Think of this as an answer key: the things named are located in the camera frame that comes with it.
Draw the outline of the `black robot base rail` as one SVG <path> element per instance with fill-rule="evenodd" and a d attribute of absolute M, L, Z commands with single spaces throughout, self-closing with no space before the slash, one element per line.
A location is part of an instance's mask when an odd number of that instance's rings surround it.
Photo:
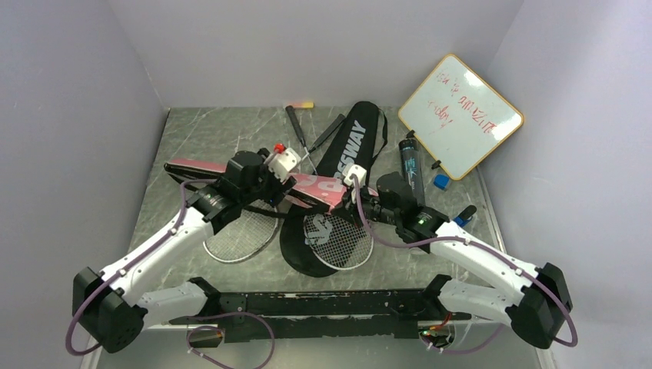
<path fill-rule="evenodd" d="M 171 324 L 215 324 L 228 343 L 316 337 L 413 339 L 443 321 L 466 320 L 427 301 L 418 288 L 316 292 L 223 293 L 197 317 Z"/>

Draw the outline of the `black shuttlecock tube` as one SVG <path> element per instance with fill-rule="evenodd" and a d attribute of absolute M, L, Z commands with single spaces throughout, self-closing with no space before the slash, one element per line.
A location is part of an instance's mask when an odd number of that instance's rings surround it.
<path fill-rule="evenodd" d="M 417 144 L 415 138 L 405 138 L 398 144 L 401 156 L 401 172 L 403 178 L 410 185 L 417 202 L 415 216 L 407 224 L 407 243 L 433 237 L 433 216 L 427 211 L 423 212 L 425 210 L 425 193 Z"/>

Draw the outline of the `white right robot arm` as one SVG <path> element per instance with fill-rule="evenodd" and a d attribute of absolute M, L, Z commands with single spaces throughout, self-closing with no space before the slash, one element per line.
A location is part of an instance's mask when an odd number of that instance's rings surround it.
<path fill-rule="evenodd" d="M 378 194 L 369 192 L 365 178 L 366 171 L 357 165 L 343 176 L 347 190 L 338 207 L 351 222 L 384 246 L 426 247 L 486 282 L 482 287 L 438 275 L 423 291 L 427 316 L 439 319 L 461 312 L 487 318 L 540 349 L 554 343 L 578 345 L 571 294 L 557 265 L 537 266 L 512 257 L 436 209 L 419 205 L 397 172 L 380 177 Z"/>

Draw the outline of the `pink racket bag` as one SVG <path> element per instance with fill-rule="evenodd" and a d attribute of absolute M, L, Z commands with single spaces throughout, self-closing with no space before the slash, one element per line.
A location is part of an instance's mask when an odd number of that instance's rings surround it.
<path fill-rule="evenodd" d="M 194 159 L 172 159 L 164 164 L 165 172 L 178 183 L 191 179 L 215 180 L 226 170 L 226 164 Z M 324 176 L 294 173 L 296 184 L 285 200 L 302 208 L 325 210 L 329 213 L 341 202 L 347 188 L 341 180 Z"/>

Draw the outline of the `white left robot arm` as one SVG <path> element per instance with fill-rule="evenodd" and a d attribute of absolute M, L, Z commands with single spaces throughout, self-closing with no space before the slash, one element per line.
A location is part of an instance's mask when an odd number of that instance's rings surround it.
<path fill-rule="evenodd" d="M 178 211 L 166 225 L 100 271 L 86 267 L 74 276 L 66 351 L 78 357 L 99 348 L 115 353 L 161 321 L 184 315 L 213 321 L 220 302 L 208 282 L 196 278 L 170 291 L 152 291 L 153 278 L 240 218 L 249 204 L 279 204 L 296 185 L 292 175 L 300 163 L 291 148 L 239 151 L 215 177 L 182 181 Z"/>

